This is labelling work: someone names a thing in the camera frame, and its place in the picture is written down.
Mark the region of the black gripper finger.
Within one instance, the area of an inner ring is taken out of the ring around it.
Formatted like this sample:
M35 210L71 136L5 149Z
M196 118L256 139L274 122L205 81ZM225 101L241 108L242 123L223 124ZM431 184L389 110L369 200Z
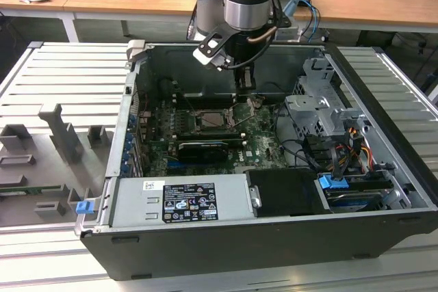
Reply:
M256 89L254 66L247 65L234 70L235 89L237 94L248 94Z

